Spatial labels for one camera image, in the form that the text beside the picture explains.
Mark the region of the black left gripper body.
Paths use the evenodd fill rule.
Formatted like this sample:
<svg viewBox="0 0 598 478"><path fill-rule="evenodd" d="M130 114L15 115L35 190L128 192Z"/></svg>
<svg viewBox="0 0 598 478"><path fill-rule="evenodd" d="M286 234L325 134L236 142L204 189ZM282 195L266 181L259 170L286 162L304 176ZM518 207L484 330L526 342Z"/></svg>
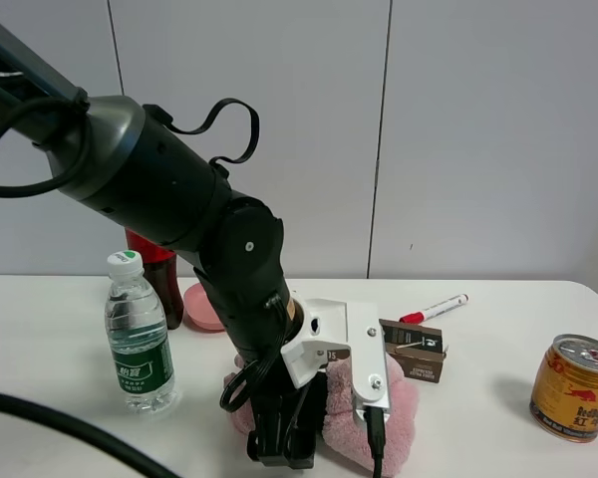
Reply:
<svg viewBox="0 0 598 478"><path fill-rule="evenodd" d="M254 395L254 429L248 434L248 457L267 467L305 470L314 467L317 438L322 435L327 376L317 372L306 385L283 394Z"/></svg>

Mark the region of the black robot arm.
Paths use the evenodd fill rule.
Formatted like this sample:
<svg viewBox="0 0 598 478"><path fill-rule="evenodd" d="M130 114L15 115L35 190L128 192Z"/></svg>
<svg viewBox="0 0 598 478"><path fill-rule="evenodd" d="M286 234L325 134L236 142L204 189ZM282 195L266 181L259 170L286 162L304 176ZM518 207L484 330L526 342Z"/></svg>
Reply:
<svg viewBox="0 0 598 478"><path fill-rule="evenodd" d="M220 404L251 405L248 456L312 468L325 381L295 385L282 361L307 313L280 264L282 221L232 189L231 159L201 158L158 106L88 95L0 24L0 139L9 130L46 153L51 176L0 185L0 198L58 190L190 263L245 363Z"/></svg>

